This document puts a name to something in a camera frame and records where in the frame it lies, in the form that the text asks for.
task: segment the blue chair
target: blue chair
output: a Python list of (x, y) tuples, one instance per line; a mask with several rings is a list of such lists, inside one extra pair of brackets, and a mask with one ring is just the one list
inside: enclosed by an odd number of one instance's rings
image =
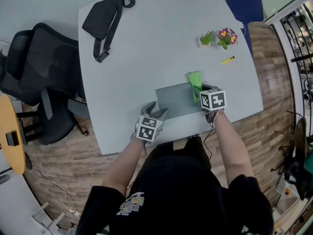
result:
[(250, 22), (262, 22), (264, 20), (262, 0), (225, 0), (235, 18), (242, 22), (242, 32), (253, 57), (252, 45), (248, 24)]

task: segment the green cloth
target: green cloth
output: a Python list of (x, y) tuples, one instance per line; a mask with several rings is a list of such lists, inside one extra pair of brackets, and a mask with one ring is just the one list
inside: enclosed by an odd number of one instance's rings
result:
[[(200, 91), (202, 91), (202, 83), (201, 83), (201, 73), (200, 73), (200, 71), (196, 71), (196, 72), (188, 74), (188, 79), (189, 79), (189, 82), (192, 85), (192, 88), (196, 87)], [(195, 93), (194, 89), (193, 89), (193, 95), (194, 95), (194, 102), (198, 103), (199, 99), (198, 99), (197, 94)]]

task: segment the round wooden table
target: round wooden table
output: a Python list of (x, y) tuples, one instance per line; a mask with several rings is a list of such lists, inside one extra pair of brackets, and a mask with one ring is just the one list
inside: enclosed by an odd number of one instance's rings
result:
[[(9, 146), (6, 133), (16, 132), (18, 144)], [(25, 153), (23, 147), (22, 136), (20, 132), (19, 122), (8, 95), (0, 97), (0, 144), (2, 151), (8, 163), (17, 174), (25, 172)]]

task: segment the black chair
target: black chair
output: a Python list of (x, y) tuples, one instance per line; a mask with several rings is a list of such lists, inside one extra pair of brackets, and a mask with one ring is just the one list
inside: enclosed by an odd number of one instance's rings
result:
[(44, 23), (14, 36), (5, 71), (24, 92), (48, 88), (73, 97), (82, 91), (78, 41)]
[(79, 126), (73, 112), (81, 117), (88, 117), (88, 108), (85, 103), (69, 99), (64, 93), (49, 91), (49, 101), (51, 103), (52, 115), (47, 117), (44, 104), (41, 102), (37, 111), (17, 113), (18, 118), (33, 117), (33, 124), (29, 127), (22, 126), (22, 130), (27, 132), (34, 130), (35, 133), (26, 136), (25, 141), (39, 140), (41, 144), (48, 145), (65, 138), (76, 126), (81, 134), (88, 136), (88, 131), (83, 131)]
[(35, 106), (40, 103), (41, 92), (21, 90), (18, 85), (18, 80), (5, 72), (5, 63), (6, 56), (4, 56), (2, 50), (0, 50), (0, 91), (15, 97), (30, 106)]
[[(46, 40), (52, 43), (43, 42), (40, 36), (49, 36)], [(0, 90), (28, 105), (38, 104), (36, 112), (17, 114), (18, 118), (34, 117), (33, 125), (21, 126), (25, 131), (24, 143), (34, 139), (45, 145), (57, 142), (66, 137), (74, 126), (81, 134), (89, 134), (81, 129), (73, 114), (89, 118), (87, 104), (70, 98), (77, 92), (84, 97), (76, 44), (77, 41), (40, 23), (33, 31), (16, 34), (7, 57), (1, 53)], [(35, 133), (26, 136), (30, 131)]]

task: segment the printed graphic on shirt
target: printed graphic on shirt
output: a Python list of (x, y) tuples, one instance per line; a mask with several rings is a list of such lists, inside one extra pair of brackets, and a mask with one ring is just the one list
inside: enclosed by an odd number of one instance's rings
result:
[(249, 232), (249, 228), (247, 226), (245, 226), (245, 225), (243, 226), (241, 234), (242, 235), (259, 235), (259, 234), (255, 234), (255, 233), (250, 233)]
[(145, 200), (144, 196), (142, 196), (143, 192), (136, 192), (131, 195), (125, 202), (120, 206), (119, 212), (116, 215), (125, 215), (128, 216), (131, 212), (138, 212), (140, 206), (143, 205)]

